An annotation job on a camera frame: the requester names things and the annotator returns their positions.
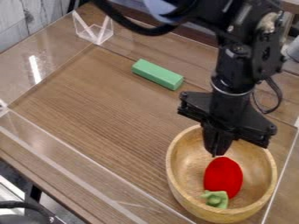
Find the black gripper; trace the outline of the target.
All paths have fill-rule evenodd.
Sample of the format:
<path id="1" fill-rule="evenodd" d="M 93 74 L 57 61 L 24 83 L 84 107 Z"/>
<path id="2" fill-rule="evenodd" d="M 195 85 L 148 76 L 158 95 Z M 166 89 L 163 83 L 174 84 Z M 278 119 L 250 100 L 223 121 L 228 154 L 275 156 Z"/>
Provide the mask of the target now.
<path id="1" fill-rule="evenodd" d="M 178 113 L 200 123 L 207 152 L 223 156 L 234 141 L 242 139 L 266 148 L 276 126 L 255 110 L 250 93 L 228 95 L 183 91 Z"/>

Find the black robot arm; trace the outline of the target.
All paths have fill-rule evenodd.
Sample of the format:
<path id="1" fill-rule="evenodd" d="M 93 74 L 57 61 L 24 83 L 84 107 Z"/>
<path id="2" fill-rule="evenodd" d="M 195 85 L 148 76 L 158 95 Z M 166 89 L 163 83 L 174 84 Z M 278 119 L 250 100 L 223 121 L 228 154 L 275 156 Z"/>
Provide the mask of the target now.
<path id="1" fill-rule="evenodd" d="M 282 72 L 282 0 L 144 0 L 160 25 L 145 28 L 125 18 L 108 0 L 93 0 L 119 25 L 144 36 L 162 36 L 184 23 L 215 33 L 218 64 L 210 78 L 212 91 L 180 93 L 178 113 L 200 123 L 203 145 L 212 156 L 227 153 L 239 139 L 266 148 L 276 126 L 264 118 L 255 87 L 262 82 L 282 98 L 272 76 Z"/>

